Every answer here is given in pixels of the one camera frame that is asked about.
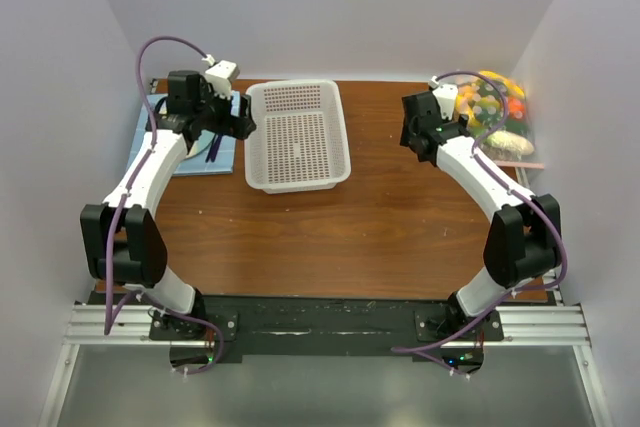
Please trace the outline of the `white fake bread roll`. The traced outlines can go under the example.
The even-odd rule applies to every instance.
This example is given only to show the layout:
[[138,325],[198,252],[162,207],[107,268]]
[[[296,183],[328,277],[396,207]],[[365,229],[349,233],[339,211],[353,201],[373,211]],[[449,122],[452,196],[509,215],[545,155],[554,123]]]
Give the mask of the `white fake bread roll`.
[[527,138],[500,130],[489,135],[485,145],[502,157],[521,158],[534,153],[535,147]]

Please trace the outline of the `blue tiled placemat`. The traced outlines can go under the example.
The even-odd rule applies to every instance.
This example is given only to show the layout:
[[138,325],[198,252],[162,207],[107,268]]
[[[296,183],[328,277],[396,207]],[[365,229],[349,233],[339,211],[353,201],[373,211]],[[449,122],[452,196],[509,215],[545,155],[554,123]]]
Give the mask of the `blue tiled placemat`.
[[[144,143],[148,123],[148,112],[142,105],[126,169],[135,164],[135,159]],[[173,176],[200,176],[231,174],[233,172],[236,140],[203,130],[193,144],[187,157],[176,167]]]

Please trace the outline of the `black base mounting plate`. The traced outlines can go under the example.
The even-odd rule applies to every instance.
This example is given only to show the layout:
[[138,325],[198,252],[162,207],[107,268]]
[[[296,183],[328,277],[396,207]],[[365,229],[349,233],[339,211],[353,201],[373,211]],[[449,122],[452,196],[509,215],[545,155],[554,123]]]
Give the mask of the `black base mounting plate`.
[[171,343],[173,366],[213,360],[217,339],[224,342],[226,363],[247,356],[389,356],[394,347],[445,339],[466,323],[447,302],[431,300],[206,295],[196,312],[207,315],[216,331],[151,314],[149,337]]

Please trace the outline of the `beige round plate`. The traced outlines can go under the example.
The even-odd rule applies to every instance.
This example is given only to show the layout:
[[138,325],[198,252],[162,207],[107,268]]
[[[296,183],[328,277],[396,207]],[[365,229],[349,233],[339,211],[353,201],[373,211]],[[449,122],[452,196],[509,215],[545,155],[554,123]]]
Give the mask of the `beige round plate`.
[[189,149],[185,159],[195,158],[202,153],[207,156],[207,152],[209,151],[212,142],[215,140],[216,135],[208,130],[203,130],[197,140],[194,141],[193,145]]

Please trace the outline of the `orange fake fruit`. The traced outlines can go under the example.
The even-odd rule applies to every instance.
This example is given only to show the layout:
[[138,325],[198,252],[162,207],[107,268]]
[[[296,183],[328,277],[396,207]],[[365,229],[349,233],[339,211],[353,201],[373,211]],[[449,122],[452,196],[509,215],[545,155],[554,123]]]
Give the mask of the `orange fake fruit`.
[[522,121],[527,113],[526,101],[524,98],[509,96],[507,99],[508,115],[517,121]]

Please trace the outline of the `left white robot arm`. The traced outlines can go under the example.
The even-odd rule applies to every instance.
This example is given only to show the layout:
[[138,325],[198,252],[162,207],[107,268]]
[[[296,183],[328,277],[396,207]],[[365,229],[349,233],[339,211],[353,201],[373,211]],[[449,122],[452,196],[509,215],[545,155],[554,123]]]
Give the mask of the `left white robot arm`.
[[203,132],[245,140],[255,131],[250,98],[232,92],[236,76],[228,62],[204,73],[170,72],[166,96],[145,106],[148,120],[132,165],[101,203],[82,209],[88,269],[105,285],[106,332],[124,305],[114,299],[117,286],[126,289],[128,298],[146,299],[157,307],[161,323],[185,339],[210,330],[201,293],[168,265],[155,212],[176,168]]

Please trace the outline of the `clear zip top bag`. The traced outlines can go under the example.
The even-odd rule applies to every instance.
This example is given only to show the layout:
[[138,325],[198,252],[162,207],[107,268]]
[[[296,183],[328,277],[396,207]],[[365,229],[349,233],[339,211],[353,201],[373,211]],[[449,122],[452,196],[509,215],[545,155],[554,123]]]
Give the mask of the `clear zip top bag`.
[[466,115],[469,118],[467,129],[474,138],[478,138],[504,117],[500,102],[500,95],[504,95],[507,101],[506,121],[497,133],[483,141],[481,150],[503,167],[543,169],[544,164],[537,158],[523,89],[496,72],[485,70],[480,74],[489,78],[493,85],[471,75],[453,77],[458,88],[455,117]]

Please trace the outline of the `white perforated plastic basket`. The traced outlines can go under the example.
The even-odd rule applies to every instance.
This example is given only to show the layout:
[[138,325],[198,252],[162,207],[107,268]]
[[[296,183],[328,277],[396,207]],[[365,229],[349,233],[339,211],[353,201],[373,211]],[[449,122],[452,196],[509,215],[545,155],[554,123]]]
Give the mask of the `white perforated plastic basket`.
[[267,194],[334,188],[351,175],[338,85],[332,80],[250,86],[256,131],[245,141],[245,180]]

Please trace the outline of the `yellow fake banana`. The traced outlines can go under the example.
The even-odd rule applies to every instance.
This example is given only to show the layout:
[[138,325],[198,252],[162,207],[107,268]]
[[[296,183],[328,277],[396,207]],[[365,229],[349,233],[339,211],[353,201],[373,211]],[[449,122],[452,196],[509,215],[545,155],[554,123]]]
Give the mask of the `yellow fake banana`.
[[[493,89],[498,89],[498,86],[497,86],[498,82],[500,82],[502,84],[505,84],[505,85],[508,85],[508,84],[517,85],[511,79],[508,79],[508,78],[502,76],[501,74],[498,74],[498,73],[495,73],[495,72],[481,71],[480,74],[482,76],[488,78],[491,81],[491,85],[490,86]],[[475,88],[472,86],[472,84],[475,83],[475,82],[478,82],[478,81],[486,82],[485,80],[477,78],[477,77],[475,77],[475,78],[470,77],[467,81],[465,81],[462,84],[458,85],[458,96],[457,96],[457,100],[456,100],[455,109],[456,109],[456,112],[458,114],[463,114],[463,115],[468,116],[469,120],[470,120],[470,116],[472,114],[471,108],[469,106],[469,102],[472,100],[472,97],[475,94]]]

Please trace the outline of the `green fake lettuce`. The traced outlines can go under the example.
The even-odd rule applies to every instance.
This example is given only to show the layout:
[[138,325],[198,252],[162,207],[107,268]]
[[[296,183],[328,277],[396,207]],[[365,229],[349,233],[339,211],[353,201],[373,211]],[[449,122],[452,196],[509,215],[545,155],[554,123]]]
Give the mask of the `green fake lettuce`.
[[[469,102],[471,108],[471,116],[469,120],[469,130],[474,137],[480,136],[497,124],[503,118],[503,108],[500,103],[499,92],[509,96],[515,96],[525,99],[524,91],[515,84],[497,83],[498,89],[493,89],[484,81],[478,81],[472,84],[475,88],[475,94]],[[527,123],[527,113],[522,121],[508,118],[503,125],[503,129],[523,137],[529,135],[529,126]]]

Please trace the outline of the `aluminium frame rail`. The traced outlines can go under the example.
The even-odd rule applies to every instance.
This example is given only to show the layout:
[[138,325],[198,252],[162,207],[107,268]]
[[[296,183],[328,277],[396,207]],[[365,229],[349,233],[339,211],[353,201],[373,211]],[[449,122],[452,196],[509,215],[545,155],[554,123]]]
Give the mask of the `aluminium frame rail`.
[[[578,306],[500,306],[498,329],[502,342],[514,346],[589,346],[590,335]],[[111,333],[103,334],[104,311],[78,305],[63,334],[69,345],[144,345],[151,342],[152,319],[144,306],[127,306]]]

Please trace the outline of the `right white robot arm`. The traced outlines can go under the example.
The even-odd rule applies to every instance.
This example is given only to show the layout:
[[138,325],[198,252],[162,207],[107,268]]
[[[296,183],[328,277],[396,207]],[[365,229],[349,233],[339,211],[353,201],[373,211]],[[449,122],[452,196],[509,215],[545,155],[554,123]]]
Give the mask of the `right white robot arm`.
[[400,145],[455,180],[490,221],[482,268],[447,301],[446,329],[466,340],[505,295],[562,264],[560,207],[504,174],[475,145],[464,117],[442,117],[434,92],[405,96],[402,105]]

